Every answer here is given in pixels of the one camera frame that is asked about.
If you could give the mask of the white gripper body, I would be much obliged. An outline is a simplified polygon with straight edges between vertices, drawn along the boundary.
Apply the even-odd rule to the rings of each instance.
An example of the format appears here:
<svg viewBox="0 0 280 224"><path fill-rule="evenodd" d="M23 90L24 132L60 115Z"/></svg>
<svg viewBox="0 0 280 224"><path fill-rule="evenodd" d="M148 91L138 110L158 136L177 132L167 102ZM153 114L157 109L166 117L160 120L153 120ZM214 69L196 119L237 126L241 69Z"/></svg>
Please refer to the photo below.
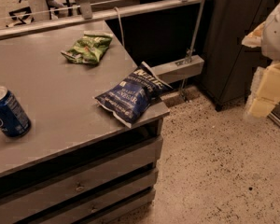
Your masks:
<svg viewBox="0 0 280 224"><path fill-rule="evenodd" d="M261 38L261 52L271 60L280 61L280 3L265 21Z"/></svg>

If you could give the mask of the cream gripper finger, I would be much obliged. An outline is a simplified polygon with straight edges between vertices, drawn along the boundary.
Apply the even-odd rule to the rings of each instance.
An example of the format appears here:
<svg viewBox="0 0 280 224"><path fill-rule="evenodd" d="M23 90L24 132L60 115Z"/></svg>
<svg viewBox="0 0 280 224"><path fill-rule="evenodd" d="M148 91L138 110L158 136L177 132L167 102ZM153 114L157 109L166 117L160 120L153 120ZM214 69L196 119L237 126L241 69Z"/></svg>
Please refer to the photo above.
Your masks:
<svg viewBox="0 0 280 224"><path fill-rule="evenodd" d="M242 44L249 48L258 48L262 46L262 33L264 30L265 22L258 25L252 32L246 35Z"/></svg>
<svg viewBox="0 0 280 224"><path fill-rule="evenodd" d="M247 99L247 114L255 118L267 117L280 103L280 61L258 67Z"/></svg>

